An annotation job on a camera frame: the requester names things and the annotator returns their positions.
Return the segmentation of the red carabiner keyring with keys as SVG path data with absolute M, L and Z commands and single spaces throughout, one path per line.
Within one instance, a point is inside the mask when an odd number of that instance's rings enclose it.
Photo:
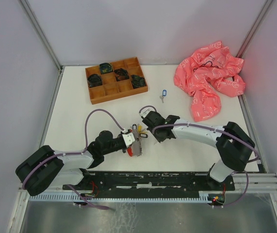
M 148 138 L 147 130 L 140 124 L 133 124 L 130 128 L 133 133 L 135 141 L 127 148 L 127 153 L 130 157 L 142 155 L 142 139 Z

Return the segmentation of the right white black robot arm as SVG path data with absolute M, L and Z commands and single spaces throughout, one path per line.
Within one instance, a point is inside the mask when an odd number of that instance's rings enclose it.
M 235 122 L 230 121 L 225 126 L 208 126 L 174 115 L 163 118 L 150 108 L 141 111 L 140 117 L 159 143 L 167 139 L 189 139 L 218 150 L 220 160 L 211 167 L 206 177 L 209 189 L 218 189 L 227 176 L 243 172 L 248 163 L 255 161 L 250 159 L 251 154 L 257 154 L 255 143 Z

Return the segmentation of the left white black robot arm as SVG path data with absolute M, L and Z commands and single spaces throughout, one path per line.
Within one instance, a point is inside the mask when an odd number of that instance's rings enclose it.
M 15 173 L 30 196 L 65 184 L 86 189 L 90 177 L 84 174 L 84 170 L 100 165 L 107 154 L 120 150 L 126 152 L 137 141 L 132 130 L 120 133 L 116 138 L 110 131 L 102 131 L 82 152 L 61 152 L 44 145 L 22 162 Z

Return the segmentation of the key with blue tag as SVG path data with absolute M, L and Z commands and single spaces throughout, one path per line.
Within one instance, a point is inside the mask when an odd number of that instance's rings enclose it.
M 165 99 L 166 95 L 167 95 L 167 91 L 164 89 L 162 91 L 162 94 L 160 95 L 160 99 L 161 99 L 162 103 L 164 103 L 164 99 Z

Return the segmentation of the dark rolled item right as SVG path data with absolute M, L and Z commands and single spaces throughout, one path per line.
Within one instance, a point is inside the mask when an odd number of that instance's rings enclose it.
M 131 75 L 131 84 L 134 89 L 146 86 L 144 77 L 139 75 Z

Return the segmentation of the dark rolled item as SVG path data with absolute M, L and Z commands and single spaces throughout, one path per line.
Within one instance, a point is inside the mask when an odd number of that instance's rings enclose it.
M 114 74 L 115 74 L 115 79 L 117 82 L 128 80 L 130 78 L 128 71 L 123 68 L 115 69 Z
M 87 78 L 89 88 L 102 85 L 102 78 L 98 74 L 92 74 Z
M 139 75 L 131 75 L 131 84 L 134 89 L 146 86 L 144 77 Z
M 113 66 L 111 63 L 99 64 L 99 70 L 101 74 L 107 74 L 113 72 Z

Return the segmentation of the wooden compartment tray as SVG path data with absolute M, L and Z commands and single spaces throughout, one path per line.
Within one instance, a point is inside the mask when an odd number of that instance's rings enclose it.
M 98 74 L 102 78 L 102 85 L 93 88 L 89 88 L 87 81 L 89 97 L 92 104 L 116 100 L 148 91 L 148 84 L 137 57 L 126 58 L 108 63 L 111 63 L 113 66 L 113 72 L 111 73 L 101 74 L 99 65 L 87 67 L 85 69 L 86 80 L 92 74 Z M 117 82 L 114 70 L 118 68 L 127 70 L 130 78 L 128 80 Z M 131 84 L 131 75 L 143 76 L 146 86 L 134 89 Z

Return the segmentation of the dark rolled item left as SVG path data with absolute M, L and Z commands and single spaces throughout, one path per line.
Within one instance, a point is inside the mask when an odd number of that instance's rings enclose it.
M 87 78 L 89 88 L 102 85 L 102 78 L 98 74 L 92 74 Z

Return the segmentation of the dark rolled item middle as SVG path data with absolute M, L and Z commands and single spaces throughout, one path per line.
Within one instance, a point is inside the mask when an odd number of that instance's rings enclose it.
M 117 82 L 128 80 L 130 78 L 128 71 L 123 68 L 115 69 L 114 74 L 115 74 L 115 79 Z

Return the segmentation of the dark rolled item top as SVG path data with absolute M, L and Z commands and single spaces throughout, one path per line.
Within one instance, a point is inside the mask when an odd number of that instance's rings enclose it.
M 99 64 L 99 70 L 101 74 L 107 74 L 113 72 L 113 66 L 111 63 Z

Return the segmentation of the pink patterned cloth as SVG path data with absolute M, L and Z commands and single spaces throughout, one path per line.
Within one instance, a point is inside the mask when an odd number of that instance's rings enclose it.
M 222 41 L 197 49 L 178 65 L 174 85 L 193 98 L 190 112 L 195 122 L 220 113 L 218 93 L 231 98 L 244 94 L 246 84 L 239 75 L 243 65 L 244 59 L 232 56 Z

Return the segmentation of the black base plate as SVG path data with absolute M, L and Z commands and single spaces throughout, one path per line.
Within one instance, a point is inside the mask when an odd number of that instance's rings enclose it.
M 208 177 L 206 173 L 197 172 L 147 172 L 147 171 L 93 171 L 73 187 L 76 190 L 100 191 L 117 187 L 164 187 L 185 188 L 190 191 L 234 191 L 232 176 L 228 176 L 221 183 Z

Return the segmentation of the aluminium frame rail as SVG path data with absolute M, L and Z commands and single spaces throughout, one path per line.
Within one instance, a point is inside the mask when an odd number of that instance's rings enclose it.
M 246 187 L 246 175 L 243 173 L 233 175 L 235 193 L 243 193 Z M 249 173 L 248 194 L 277 193 L 277 175 L 275 173 Z

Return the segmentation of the right aluminium frame post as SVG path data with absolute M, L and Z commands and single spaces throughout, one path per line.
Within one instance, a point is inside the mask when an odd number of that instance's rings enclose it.
M 243 58 L 245 55 L 248 47 L 250 46 L 252 40 L 254 39 L 257 31 L 259 30 L 261 24 L 264 22 L 266 16 L 268 15 L 269 11 L 271 10 L 275 0 L 266 0 L 264 2 L 264 5 L 262 6 L 258 16 L 256 17 L 254 23 L 252 24 L 250 30 L 248 31 L 245 39 L 242 42 L 242 45 L 240 46 L 236 57 Z

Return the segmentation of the left aluminium frame post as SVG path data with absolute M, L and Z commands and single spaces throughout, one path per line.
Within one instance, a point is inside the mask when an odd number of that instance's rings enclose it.
M 52 46 L 50 45 L 43 29 L 41 28 L 38 19 L 34 13 L 34 11 L 31 8 L 31 5 L 29 3 L 28 0 L 18 0 L 21 8 L 23 9 L 23 11 L 25 12 L 26 16 L 28 17 L 32 27 L 34 28 L 36 34 L 38 35 L 40 41 L 42 42 L 44 48 L 46 49 L 48 55 L 50 56 L 50 58 L 52 59 L 54 65 L 57 67 L 58 70 L 62 69 L 62 65 L 59 61 L 59 59 L 57 58 L 55 52 L 53 51 Z

